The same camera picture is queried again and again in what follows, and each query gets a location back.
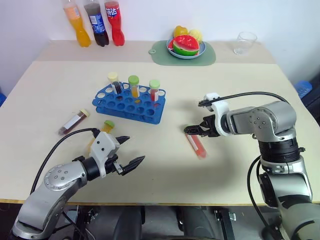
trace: white bracket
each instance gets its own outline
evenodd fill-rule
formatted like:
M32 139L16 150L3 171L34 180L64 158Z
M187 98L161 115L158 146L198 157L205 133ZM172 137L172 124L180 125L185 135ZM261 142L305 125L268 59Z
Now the white bracket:
M213 99L217 99L220 96L216 93L216 92L212 92L212 93L207 93L203 99L204 100L213 100ZM224 114L226 114L227 112L229 112L229 106L228 103L224 100L221 101L216 101L216 102L212 102L211 106L207 106L206 107L210 112L214 112L215 115L215 121L214 121L214 125L216 128L216 131L221 135L221 136L230 136L232 135L231 133L225 132L221 126L221 118Z
M93 157L99 167L100 177L106 174L105 163L118 151L120 143L111 134L101 131L91 145L90 157Z

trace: green placemat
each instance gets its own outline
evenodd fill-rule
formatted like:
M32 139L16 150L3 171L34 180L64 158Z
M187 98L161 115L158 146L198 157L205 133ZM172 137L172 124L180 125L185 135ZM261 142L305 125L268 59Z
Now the green placemat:
M194 59L180 59L168 52L167 41L157 41L153 44L151 51L152 60L159 65L163 66L208 66L216 61L216 53L213 47L206 42L205 52Z

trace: white wall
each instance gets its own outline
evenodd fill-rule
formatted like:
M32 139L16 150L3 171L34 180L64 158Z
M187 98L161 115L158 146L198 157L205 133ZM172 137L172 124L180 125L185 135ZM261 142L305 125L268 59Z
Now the white wall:
M41 0L0 1L0 88L8 95L49 40L39 19Z
M291 82L308 80L320 70L319 0L118 1L126 40L165 40L176 25L200 29L206 41L232 40L239 32L250 31L271 51ZM77 2L93 37L82 0ZM0 7L4 36L0 87L7 93L47 38L75 40L76 36L59 0L1 1Z

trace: red soda bottle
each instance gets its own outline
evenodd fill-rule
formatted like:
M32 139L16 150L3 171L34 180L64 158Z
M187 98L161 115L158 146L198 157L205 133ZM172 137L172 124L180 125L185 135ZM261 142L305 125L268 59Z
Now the red soda bottle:
M125 44L125 36L121 31L121 13L119 3L117 1L107 1L104 3L108 21L112 27L112 40L114 45L123 46Z

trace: blue test tube rack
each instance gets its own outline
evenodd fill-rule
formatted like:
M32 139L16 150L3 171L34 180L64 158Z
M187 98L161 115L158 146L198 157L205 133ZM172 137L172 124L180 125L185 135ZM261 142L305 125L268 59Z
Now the blue test tube rack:
M114 93L111 84L95 95L92 104L100 114L136 120L148 124L159 124L166 102L166 91L159 89L158 101L151 101L150 87L139 86L140 96L134 98L128 83L121 82L122 92Z

